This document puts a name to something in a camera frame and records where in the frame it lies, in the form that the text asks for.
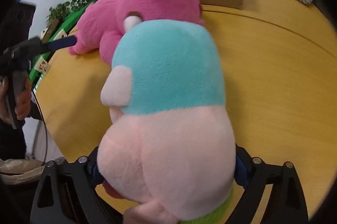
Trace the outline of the person's left hand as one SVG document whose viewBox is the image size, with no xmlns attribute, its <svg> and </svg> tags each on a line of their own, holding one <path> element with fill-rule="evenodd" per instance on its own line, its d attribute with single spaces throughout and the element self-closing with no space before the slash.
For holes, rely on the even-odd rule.
<svg viewBox="0 0 337 224">
<path fill-rule="evenodd" d="M 8 90 L 7 77 L 1 78 L 1 120 L 7 124 L 11 123 L 9 112 L 6 106 L 6 93 Z M 31 110 L 31 82 L 29 77 L 26 77 L 25 89 L 17 96 L 17 106 L 15 107 L 15 114 L 18 120 L 24 120 Z"/>
</svg>

